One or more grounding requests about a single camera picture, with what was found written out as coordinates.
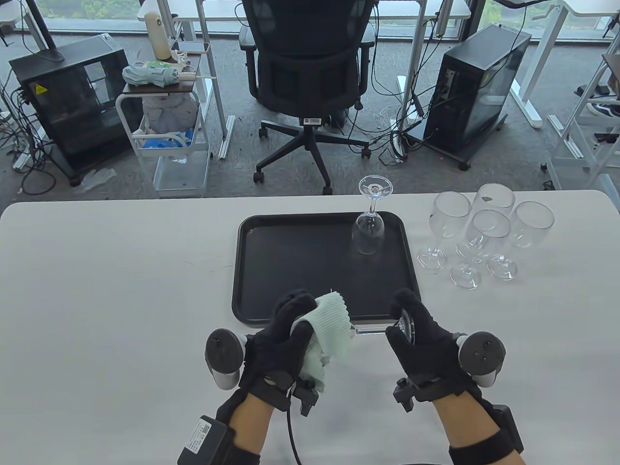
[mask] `green cloth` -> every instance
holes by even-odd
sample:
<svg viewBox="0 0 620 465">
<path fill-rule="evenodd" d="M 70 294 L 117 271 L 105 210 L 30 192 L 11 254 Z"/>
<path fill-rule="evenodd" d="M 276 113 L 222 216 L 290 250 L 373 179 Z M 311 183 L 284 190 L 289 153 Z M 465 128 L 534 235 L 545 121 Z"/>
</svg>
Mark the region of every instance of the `green cloth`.
<svg viewBox="0 0 620 465">
<path fill-rule="evenodd" d="M 316 299 L 317 308 L 300 317 L 291 326 L 300 321 L 307 321 L 314 329 L 314 335 L 308 344 L 304 365 L 299 377 L 313 379 L 316 389 L 323 392 L 325 388 L 325 366 L 332 357 L 341 357 L 351 344 L 352 326 L 347 305 L 342 296 L 332 292 Z"/>
</svg>

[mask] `black tray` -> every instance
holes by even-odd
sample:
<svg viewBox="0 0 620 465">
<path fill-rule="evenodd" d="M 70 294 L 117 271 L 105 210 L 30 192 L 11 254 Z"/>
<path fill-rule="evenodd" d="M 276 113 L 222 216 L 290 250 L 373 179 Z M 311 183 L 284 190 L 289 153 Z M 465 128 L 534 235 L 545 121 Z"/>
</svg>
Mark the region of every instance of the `black tray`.
<svg viewBox="0 0 620 465">
<path fill-rule="evenodd" d="M 401 288 L 418 295 L 405 227 L 379 212 L 386 226 L 383 250 L 362 255 L 351 247 L 359 213 L 251 216 L 239 227 L 232 312 L 264 326 L 276 302 L 294 289 L 314 296 L 338 291 L 354 322 L 389 320 L 389 301 Z"/>
</svg>

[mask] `chair base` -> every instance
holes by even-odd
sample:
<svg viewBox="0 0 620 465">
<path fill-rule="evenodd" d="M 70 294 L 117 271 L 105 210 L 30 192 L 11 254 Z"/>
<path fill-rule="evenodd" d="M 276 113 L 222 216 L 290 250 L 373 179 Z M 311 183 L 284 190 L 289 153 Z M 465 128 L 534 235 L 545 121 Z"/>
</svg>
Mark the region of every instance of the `chair base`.
<svg viewBox="0 0 620 465">
<path fill-rule="evenodd" d="M 254 182 L 263 182 L 265 180 L 265 175 L 262 172 L 263 168 L 281 159 L 283 156 L 288 155 L 295 149 L 303 147 L 305 150 L 309 151 L 312 154 L 312 158 L 314 158 L 314 162 L 319 168 L 321 176 L 323 176 L 323 181 L 325 181 L 323 194 L 330 195 L 333 192 L 331 187 L 332 182 L 329 179 L 329 174 L 327 173 L 327 169 L 325 168 L 325 163 L 323 163 L 321 152 L 319 152 L 319 147 L 317 146 L 318 142 L 327 144 L 342 144 L 349 146 L 354 145 L 357 147 L 362 147 L 362 158 L 370 158 L 370 148 L 368 147 L 370 143 L 369 141 L 349 138 L 346 136 L 341 136 L 340 134 L 324 133 L 323 131 L 317 131 L 316 126 L 289 126 L 274 123 L 271 121 L 261 121 L 259 130 L 259 136 L 261 138 L 267 137 L 267 129 L 273 129 L 274 131 L 277 131 L 279 133 L 287 134 L 289 136 L 292 136 L 293 139 L 289 140 L 289 142 L 284 144 L 282 147 L 269 155 L 269 157 L 260 161 L 256 165 Z"/>
</svg>

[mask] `sticker label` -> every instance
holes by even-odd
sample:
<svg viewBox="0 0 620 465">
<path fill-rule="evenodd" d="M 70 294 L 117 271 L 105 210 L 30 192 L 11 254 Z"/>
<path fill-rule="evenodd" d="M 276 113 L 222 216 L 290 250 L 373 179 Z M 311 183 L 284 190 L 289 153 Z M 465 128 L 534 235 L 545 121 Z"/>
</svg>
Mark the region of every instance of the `sticker label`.
<svg viewBox="0 0 620 465">
<path fill-rule="evenodd" d="M 192 434 L 190 440 L 187 442 L 185 448 L 197 454 L 202 447 L 202 443 L 205 441 L 207 434 L 209 434 L 210 429 L 210 423 L 207 423 L 202 418 L 198 420 L 198 424 L 194 429 L 194 433 Z"/>
</svg>

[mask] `tray rim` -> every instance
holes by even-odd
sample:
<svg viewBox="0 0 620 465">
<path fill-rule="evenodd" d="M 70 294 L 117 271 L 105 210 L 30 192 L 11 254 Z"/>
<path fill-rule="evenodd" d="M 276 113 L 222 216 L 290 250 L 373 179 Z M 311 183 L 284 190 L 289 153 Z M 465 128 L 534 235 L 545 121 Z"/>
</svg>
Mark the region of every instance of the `tray rim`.
<svg viewBox="0 0 620 465">
<path fill-rule="evenodd" d="M 307 218 L 307 217 L 319 217 L 319 216 L 330 217 L 330 216 L 340 216 L 340 215 L 361 215 L 362 213 L 363 213 L 362 211 L 359 211 L 359 212 L 357 211 L 330 211 L 330 212 L 324 212 L 324 213 L 284 213 L 284 214 L 275 214 L 275 215 L 252 215 L 244 219 L 239 225 L 239 229 L 237 230 L 237 247 L 236 247 L 236 256 L 235 256 L 235 262 L 234 262 L 234 279 L 232 282 L 232 302 L 231 302 L 232 314 L 234 315 L 234 317 L 239 322 L 243 323 L 244 325 L 253 327 L 253 328 L 263 328 L 269 323 L 269 320 L 267 319 L 257 320 L 257 319 L 246 318 L 240 313 L 239 311 L 240 309 L 237 305 L 237 300 L 239 298 L 240 280 L 242 278 L 242 273 L 240 272 L 241 257 L 242 257 L 242 252 L 244 252 L 245 250 L 245 244 L 244 244 L 244 241 L 242 240 L 243 239 L 242 233 L 243 233 L 244 226 L 246 225 L 246 223 L 256 218 L 295 218 L 295 217 Z M 415 275 L 414 263 L 411 258 L 411 249 L 409 248 L 409 242 L 407 240 L 407 231 L 405 230 L 405 224 L 402 222 L 402 219 L 400 216 L 398 216 L 397 214 L 391 211 L 377 211 L 377 213 L 379 213 L 379 215 L 381 216 L 383 215 L 392 216 L 396 220 L 397 227 L 403 238 L 403 244 L 405 247 L 405 259 L 407 260 L 407 268 L 409 269 L 410 276 L 412 276 L 414 279 L 414 286 L 413 286 L 414 288 L 412 289 L 412 291 L 415 292 L 419 298 L 421 298 L 420 287 L 418 285 L 418 280 Z M 380 322 L 386 321 L 386 320 L 380 317 L 377 317 L 374 319 L 367 319 L 367 320 L 356 319 L 356 321 L 358 322 L 358 324 L 372 324 L 372 323 L 379 324 Z"/>
</svg>

